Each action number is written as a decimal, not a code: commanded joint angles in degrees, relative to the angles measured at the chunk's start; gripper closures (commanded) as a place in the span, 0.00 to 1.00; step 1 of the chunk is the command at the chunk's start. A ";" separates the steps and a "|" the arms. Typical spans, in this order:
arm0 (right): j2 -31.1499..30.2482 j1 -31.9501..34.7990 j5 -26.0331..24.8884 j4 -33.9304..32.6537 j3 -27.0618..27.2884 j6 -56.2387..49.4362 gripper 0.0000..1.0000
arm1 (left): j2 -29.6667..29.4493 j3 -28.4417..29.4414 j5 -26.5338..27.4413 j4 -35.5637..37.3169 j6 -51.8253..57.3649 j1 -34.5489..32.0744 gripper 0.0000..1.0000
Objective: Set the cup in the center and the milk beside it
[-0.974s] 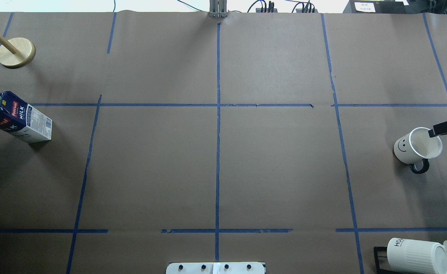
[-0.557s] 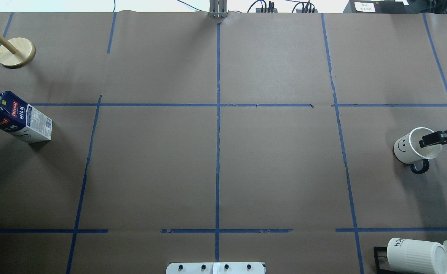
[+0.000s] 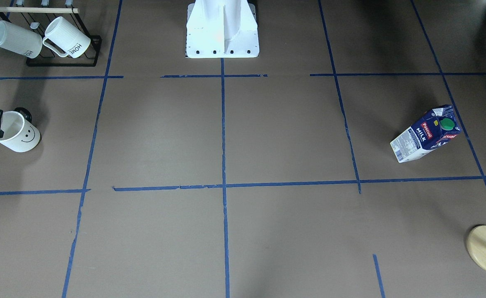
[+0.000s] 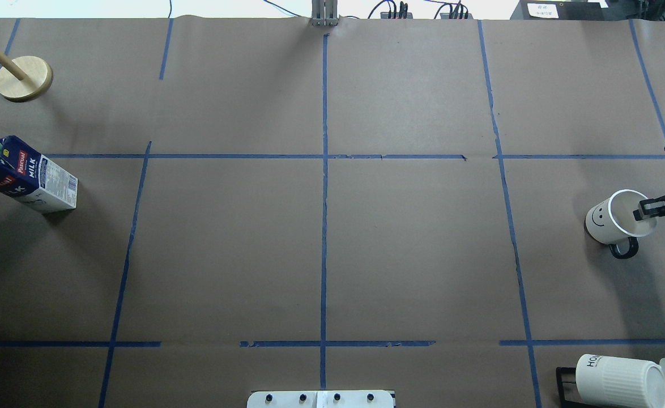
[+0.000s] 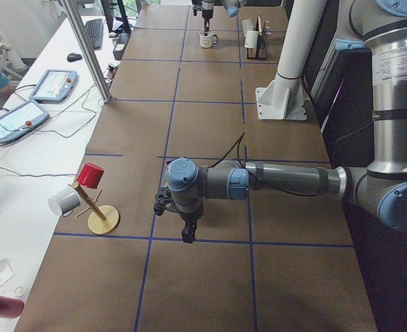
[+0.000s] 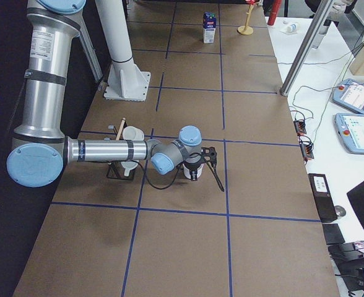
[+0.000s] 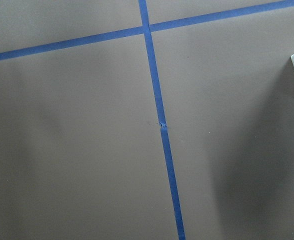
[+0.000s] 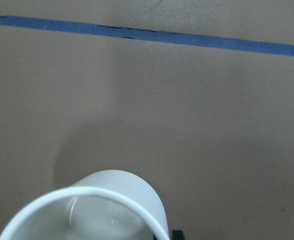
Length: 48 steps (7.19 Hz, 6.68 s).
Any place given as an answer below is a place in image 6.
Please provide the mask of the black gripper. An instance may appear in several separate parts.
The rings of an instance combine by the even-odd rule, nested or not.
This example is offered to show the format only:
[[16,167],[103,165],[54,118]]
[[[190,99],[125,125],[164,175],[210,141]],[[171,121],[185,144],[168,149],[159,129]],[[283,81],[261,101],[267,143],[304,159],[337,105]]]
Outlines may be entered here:
[[198,171],[203,167],[202,155],[200,153],[193,153],[188,159],[184,161],[184,167],[189,170],[190,180],[197,181]]

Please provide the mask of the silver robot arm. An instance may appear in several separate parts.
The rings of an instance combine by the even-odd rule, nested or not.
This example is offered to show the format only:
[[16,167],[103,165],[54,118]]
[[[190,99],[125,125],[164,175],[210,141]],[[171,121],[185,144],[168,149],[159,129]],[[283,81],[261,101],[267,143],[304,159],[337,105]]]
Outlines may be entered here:
[[198,163],[201,132],[185,126],[172,143],[150,140],[78,140],[60,128],[72,40],[90,41],[82,13],[84,1],[29,1],[32,23],[30,60],[25,71],[22,124],[15,128],[7,158],[11,179],[26,187],[52,183],[71,162],[149,159],[160,174],[182,163]]

